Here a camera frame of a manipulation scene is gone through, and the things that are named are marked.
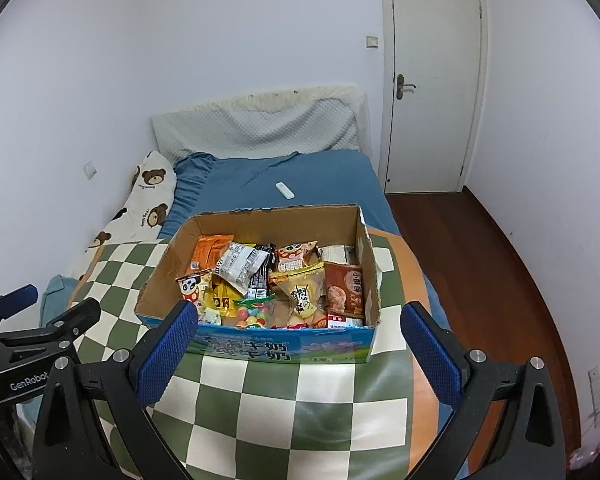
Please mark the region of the green white checkered blanket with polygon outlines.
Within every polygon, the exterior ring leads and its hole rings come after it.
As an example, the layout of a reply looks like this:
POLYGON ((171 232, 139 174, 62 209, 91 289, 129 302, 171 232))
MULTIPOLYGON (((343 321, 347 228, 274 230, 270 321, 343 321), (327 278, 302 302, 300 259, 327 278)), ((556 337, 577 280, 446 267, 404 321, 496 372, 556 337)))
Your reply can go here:
POLYGON ((197 479, 403 479, 449 417, 400 331, 438 297, 400 236, 373 231, 381 321, 362 364, 189 353, 149 417, 197 479))

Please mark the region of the orange snack bag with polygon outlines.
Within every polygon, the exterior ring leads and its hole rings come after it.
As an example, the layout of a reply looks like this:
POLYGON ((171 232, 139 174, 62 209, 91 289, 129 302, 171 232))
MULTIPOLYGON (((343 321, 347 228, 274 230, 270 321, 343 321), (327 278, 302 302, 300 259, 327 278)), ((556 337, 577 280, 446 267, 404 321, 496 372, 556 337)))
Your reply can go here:
POLYGON ((233 240, 233 235, 213 234, 198 237, 189 260, 188 272, 197 273, 213 269, 233 240))

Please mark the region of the yellow black snack bag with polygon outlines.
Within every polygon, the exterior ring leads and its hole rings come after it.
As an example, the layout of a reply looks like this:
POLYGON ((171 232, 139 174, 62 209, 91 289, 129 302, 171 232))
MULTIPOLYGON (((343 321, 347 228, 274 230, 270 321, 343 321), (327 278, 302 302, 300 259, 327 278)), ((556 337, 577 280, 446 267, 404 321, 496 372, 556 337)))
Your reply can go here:
POLYGON ((263 298, 268 296, 268 272, 270 272, 274 252, 271 246, 247 245, 268 252, 268 258, 262 264, 260 269, 250 280, 249 288, 245 296, 242 296, 233 286, 226 281, 214 275, 212 272, 212 286, 214 310, 220 312, 222 318, 236 318, 235 300, 263 298))

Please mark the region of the silver white cookie pack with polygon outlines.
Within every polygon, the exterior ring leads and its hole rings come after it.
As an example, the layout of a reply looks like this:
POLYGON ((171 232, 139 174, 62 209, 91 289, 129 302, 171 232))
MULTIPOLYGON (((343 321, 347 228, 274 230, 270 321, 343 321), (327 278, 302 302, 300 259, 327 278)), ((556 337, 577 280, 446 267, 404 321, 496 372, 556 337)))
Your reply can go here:
POLYGON ((356 249, 350 245, 328 245, 320 248, 321 259, 325 262, 358 265, 356 249))

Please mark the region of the small white cartoon packet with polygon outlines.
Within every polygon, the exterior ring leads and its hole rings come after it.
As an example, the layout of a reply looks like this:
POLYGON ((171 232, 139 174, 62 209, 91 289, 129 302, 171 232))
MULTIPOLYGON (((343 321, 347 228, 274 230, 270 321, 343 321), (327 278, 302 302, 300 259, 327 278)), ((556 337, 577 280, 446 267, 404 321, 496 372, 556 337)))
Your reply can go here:
POLYGON ((222 316, 220 312, 212 308, 205 308, 199 315, 198 321, 202 324, 221 326, 222 316))

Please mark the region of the yellow chips bag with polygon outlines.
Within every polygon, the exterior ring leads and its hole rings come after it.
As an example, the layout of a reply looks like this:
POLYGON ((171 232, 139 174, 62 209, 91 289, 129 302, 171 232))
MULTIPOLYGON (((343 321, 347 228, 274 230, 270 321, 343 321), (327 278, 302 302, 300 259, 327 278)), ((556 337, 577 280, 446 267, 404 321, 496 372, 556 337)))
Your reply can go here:
POLYGON ((324 263, 320 261, 288 272, 272 272, 270 280, 287 295, 296 315, 310 318, 325 293, 324 263))

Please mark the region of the wall socket left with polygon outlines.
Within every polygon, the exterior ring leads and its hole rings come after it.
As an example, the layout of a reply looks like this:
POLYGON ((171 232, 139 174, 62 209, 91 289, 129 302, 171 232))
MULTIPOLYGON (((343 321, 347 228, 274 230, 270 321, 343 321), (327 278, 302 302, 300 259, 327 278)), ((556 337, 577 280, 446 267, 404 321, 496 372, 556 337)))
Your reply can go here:
POLYGON ((96 167, 92 162, 87 162, 83 167, 83 171, 87 180, 93 179, 97 174, 96 167))

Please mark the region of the white remote control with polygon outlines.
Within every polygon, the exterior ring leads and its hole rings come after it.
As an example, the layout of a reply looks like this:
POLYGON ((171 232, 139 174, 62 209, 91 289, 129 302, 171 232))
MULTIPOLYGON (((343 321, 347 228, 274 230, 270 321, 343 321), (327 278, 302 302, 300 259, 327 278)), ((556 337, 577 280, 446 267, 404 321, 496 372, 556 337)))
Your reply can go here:
POLYGON ((294 192, 292 192, 284 182, 276 182, 275 187, 276 190, 286 198, 286 200, 294 199, 294 192))

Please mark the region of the fruit candy bag green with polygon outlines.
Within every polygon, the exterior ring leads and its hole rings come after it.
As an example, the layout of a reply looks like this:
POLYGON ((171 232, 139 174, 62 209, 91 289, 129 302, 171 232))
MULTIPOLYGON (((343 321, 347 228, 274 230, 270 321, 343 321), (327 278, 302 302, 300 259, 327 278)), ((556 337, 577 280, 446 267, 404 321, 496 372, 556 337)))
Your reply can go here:
POLYGON ((265 328, 274 309, 275 296, 235 300, 237 328, 265 328))

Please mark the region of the grey white snack bag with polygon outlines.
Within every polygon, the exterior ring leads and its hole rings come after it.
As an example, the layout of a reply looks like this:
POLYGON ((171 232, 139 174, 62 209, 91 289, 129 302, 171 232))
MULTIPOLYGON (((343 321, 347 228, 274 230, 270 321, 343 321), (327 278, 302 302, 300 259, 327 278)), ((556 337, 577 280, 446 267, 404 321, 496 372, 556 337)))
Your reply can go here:
POLYGON ((249 283, 268 258, 268 252, 244 244, 230 242, 212 270, 222 280, 245 296, 249 283))

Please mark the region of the grey white pillow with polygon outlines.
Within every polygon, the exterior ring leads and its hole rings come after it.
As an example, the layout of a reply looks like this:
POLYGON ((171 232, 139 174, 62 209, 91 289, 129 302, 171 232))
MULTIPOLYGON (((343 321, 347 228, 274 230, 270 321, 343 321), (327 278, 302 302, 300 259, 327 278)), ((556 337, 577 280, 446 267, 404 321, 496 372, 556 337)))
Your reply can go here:
POLYGON ((170 162, 193 153, 250 159, 329 150, 372 154, 367 96, 355 86, 248 93, 150 120, 158 150, 170 162))

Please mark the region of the white door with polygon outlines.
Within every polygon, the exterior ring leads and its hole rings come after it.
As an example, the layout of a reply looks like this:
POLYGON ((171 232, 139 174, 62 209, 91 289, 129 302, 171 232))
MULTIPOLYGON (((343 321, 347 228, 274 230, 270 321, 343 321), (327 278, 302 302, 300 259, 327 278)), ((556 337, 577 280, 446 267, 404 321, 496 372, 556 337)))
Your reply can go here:
POLYGON ((457 192, 474 154, 486 84, 486 0, 382 0, 388 194, 457 192), (396 99, 396 76, 417 89, 396 99))

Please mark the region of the red yellow panda snack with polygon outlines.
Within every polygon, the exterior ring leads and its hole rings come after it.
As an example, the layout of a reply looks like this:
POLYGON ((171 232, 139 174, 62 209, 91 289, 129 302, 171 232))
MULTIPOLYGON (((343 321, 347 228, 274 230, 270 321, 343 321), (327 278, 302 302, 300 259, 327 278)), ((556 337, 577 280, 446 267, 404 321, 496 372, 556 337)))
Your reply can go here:
POLYGON ((199 312, 214 307, 212 272, 203 270, 176 280, 183 298, 191 302, 199 312))

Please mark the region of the red brown pastry packet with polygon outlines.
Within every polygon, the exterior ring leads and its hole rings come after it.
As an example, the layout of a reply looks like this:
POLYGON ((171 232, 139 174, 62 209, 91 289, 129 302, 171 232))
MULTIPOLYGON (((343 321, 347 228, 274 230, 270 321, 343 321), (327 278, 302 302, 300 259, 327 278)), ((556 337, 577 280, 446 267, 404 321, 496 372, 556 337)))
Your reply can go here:
POLYGON ((327 311, 347 318, 364 318, 362 268, 354 264, 324 263, 327 311))

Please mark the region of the wall light switch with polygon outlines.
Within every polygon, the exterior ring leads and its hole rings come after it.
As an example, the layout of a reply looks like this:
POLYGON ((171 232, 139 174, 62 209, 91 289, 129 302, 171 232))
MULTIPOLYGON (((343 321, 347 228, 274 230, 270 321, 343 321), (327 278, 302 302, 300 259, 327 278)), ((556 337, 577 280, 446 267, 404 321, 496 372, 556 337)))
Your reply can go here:
POLYGON ((366 37, 366 47, 369 49, 378 49, 379 48, 379 39, 375 36, 367 36, 366 37))

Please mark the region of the bear print pillow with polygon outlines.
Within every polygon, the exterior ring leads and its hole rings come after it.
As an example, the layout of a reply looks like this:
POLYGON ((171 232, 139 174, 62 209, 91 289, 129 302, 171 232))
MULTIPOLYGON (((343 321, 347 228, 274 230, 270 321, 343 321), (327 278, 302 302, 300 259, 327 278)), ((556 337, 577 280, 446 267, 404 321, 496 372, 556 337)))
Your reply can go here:
POLYGON ((104 245, 156 240, 173 204, 175 185, 172 164, 151 151, 136 167, 129 197, 76 260, 70 278, 82 278, 104 245))

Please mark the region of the blue bed sheet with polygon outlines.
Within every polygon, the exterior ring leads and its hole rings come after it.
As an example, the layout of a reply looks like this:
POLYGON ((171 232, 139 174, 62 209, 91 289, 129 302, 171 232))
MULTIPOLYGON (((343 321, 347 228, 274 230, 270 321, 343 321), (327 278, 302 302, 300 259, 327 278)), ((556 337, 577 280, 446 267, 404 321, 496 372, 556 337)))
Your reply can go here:
POLYGON ((312 415, 350 413, 361 427, 370 415, 393 414, 408 422, 416 393, 429 396, 426 378, 414 370, 414 358, 402 338, 399 318, 405 299, 402 268, 388 241, 399 232, 396 219, 367 157, 355 151, 293 154, 268 159, 218 159, 195 154, 178 163, 174 217, 156 240, 107 244, 98 248, 94 271, 85 283, 70 276, 50 280, 42 296, 40 322, 46 324, 66 310, 70 298, 90 295, 102 303, 102 317, 83 343, 82 360, 106 356, 117 344, 143 333, 133 307, 140 289, 155 270, 170 237, 198 212, 287 205, 276 191, 284 182, 294 192, 296 205, 361 207, 368 226, 376 229, 373 245, 380 264, 382 318, 370 358, 358 364, 266 364, 245 362, 235 385, 214 384, 209 375, 232 364, 229 360, 187 353, 178 381, 164 394, 158 410, 168 422, 193 428, 201 419, 195 408, 208 405, 204 391, 222 398, 283 403, 294 406, 290 426, 301 427, 312 415))

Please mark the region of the cardboard box blue front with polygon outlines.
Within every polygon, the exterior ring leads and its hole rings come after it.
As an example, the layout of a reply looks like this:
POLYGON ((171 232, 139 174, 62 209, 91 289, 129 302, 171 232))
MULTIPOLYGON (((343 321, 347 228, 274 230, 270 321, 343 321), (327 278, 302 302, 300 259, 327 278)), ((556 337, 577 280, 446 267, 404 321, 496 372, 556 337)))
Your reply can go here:
POLYGON ((361 208, 196 214, 169 240, 135 314, 156 327, 182 301, 197 327, 189 348, 205 356, 366 362, 379 323, 379 289, 361 208))

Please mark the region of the white pink snack pack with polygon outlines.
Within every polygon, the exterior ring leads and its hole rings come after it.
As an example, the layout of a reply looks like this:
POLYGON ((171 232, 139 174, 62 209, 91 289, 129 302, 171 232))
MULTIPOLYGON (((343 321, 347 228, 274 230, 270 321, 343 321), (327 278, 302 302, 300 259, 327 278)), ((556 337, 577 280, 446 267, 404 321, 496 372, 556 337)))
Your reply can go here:
POLYGON ((331 314, 327 315, 327 328, 329 330, 340 330, 340 328, 361 328, 364 321, 360 318, 348 318, 347 316, 331 314))

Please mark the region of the orange cartoon chips bag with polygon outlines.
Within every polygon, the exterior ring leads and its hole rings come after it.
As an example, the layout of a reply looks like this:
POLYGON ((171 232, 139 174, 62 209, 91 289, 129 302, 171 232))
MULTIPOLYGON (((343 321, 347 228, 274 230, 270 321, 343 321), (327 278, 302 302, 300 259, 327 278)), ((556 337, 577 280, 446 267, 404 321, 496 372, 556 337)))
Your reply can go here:
POLYGON ((317 263, 317 241, 294 243, 276 249, 276 270, 288 273, 317 263))

